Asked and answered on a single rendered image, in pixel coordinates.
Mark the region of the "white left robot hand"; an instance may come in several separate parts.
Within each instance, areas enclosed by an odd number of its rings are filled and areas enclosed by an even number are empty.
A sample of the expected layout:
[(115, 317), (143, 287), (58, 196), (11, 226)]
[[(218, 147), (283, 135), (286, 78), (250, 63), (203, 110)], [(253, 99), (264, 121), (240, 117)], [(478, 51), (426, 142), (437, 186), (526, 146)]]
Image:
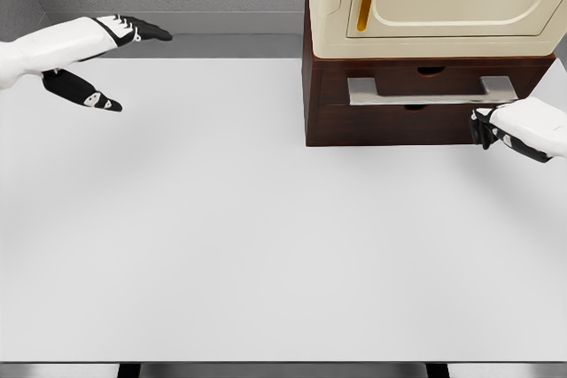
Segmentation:
[(32, 34), (27, 64), (31, 71), (41, 74), (43, 86), (50, 93), (80, 106), (120, 112), (120, 103), (65, 67), (132, 42), (147, 40), (170, 42), (173, 36), (157, 25), (132, 16), (82, 17)]

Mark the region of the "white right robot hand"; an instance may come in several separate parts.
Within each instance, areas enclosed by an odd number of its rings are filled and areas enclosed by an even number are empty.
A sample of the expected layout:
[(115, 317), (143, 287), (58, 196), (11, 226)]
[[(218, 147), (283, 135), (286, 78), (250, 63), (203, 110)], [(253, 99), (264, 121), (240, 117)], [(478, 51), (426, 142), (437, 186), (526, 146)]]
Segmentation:
[(567, 159), (567, 113), (536, 97), (475, 108), (469, 116), (473, 142), (485, 150), (501, 141), (540, 163)]

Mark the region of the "dark brown wooden drawer cabinet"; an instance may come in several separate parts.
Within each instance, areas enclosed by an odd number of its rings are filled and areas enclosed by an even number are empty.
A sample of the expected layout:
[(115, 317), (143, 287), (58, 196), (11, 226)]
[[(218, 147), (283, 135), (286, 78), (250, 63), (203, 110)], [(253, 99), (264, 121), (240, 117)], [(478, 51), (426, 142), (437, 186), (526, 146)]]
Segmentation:
[[(479, 53), (464, 54), (433, 54), (425, 53), (425, 46), (411, 39), (395, 38), (385, 42), (374, 41), (369, 50), (365, 51), (361, 58), (349, 58), (340, 54), (335, 58), (325, 58), (316, 52), (315, 42), (312, 34), (312, 19), (314, 14), (310, 10), (305, 11), (304, 34), (302, 47), (302, 84), (303, 105), (305, 118), (305, 140), (308, 146), (381, 146), (381, 145), (330, 145), (313, 141), (310, 136), (314, 133), (317, 113), (320, 107), (322, 74), (326, 70), (338, 71), (354, 68), (377, 68), (377, 67), (410, 67), (425, 64), (427, 66), (449, 65), (449, 66), (543, 66), (549, 68), (555, 62), (555, 55), (526, 56), (504, 54), (497, 56), (481, 55)], [(468, 104), (473, 108), (494, 107), (498, 104)], [(417, 110), (426, 105), (406, 105), (409, 109)]]

